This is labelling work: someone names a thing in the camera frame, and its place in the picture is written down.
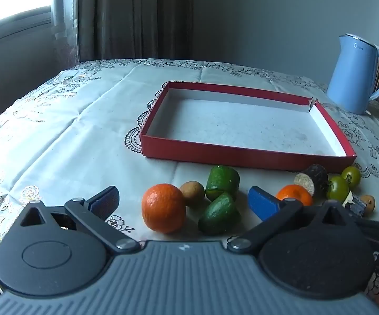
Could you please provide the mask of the green cucumber piece tip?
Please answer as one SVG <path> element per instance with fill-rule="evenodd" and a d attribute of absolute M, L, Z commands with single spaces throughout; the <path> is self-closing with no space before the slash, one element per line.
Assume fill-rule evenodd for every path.
<path fill-rule="evenodd" d="M 222 235 L 233 229 L 241 217 L 233 197 L 224 192 L 203 212 L 198 221 L 198 230 L 204 235 Z"/>

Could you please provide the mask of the red shallow cardboard box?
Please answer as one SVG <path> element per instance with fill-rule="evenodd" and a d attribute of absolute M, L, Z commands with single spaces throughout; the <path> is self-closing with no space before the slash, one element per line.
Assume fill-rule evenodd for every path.
<path fill-rule="evenodd" d="M 167 82 L 140 133 L 147 158 L 254 169 L 339 173 L 356 160 L 313 98 L 248 87 Z"/>

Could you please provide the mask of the dark brown curtain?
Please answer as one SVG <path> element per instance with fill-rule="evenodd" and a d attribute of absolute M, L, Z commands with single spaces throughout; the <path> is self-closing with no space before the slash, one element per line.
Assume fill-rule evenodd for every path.
<path fill-rule="evenodd" d="M 193 0 L 76 0 L 80 61 L 188 59 Z"/>

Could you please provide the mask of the window frame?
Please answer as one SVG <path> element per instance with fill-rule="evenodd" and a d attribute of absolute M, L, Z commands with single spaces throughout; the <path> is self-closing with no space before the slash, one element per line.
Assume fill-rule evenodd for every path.
<path fill-rule="evenodd" d="M 48 24 L 52 24 L 50 6 L 21 12 L 0 20 L 0 40 Z"/>

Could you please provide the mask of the sheer white curtain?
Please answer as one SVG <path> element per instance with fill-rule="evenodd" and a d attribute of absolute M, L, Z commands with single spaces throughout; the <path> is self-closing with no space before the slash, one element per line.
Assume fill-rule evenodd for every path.
<path fill-rule="evenodd" d="M 77 0 L 53 0 L 52 33 L 61 70 L 78 64 Z"/>

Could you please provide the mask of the orange tangerine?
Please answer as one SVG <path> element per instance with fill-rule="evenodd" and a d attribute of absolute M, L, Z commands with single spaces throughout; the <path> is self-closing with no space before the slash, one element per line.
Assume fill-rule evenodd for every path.
<path fill-rule="evenodd" d="M 304 206 L 312 206 L 314 202 L 312 195 L 303 186 L 296 184 L 283 187 L 276 194 L 276 198 L 280 201 L 286 198 L 294 198 L 300 201 Z"/>
<path fill-rule="evenodd" d="M 141 212 L 149 229 L 163 234 L 176 232 L 186 220 L 184 196 L 172 184 L 157 184 L 146 190 L 142 197 Z"/>

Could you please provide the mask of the dark sugarcane piece large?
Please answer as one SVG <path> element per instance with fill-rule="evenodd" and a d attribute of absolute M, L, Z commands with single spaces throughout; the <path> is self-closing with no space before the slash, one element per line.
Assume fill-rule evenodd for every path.
<path fill-rule="evenodd" d="M 302 186 L 315 198 L 323 197 L 328 187 L 328 173 L 322 165 L 312 164 L 294 177 L 294 184 Z"/>

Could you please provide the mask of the light blue electric kettle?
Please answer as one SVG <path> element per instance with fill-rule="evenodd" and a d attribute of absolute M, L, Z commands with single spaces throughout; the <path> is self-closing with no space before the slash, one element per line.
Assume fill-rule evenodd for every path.
<path fill-rule="evenodd" d="M 340 54 L 327 96 L 354 114 L 364 114 L 370 101 L 379 98 L 376 82 L 379 46 L 346 33 L 339 37 Z"/>

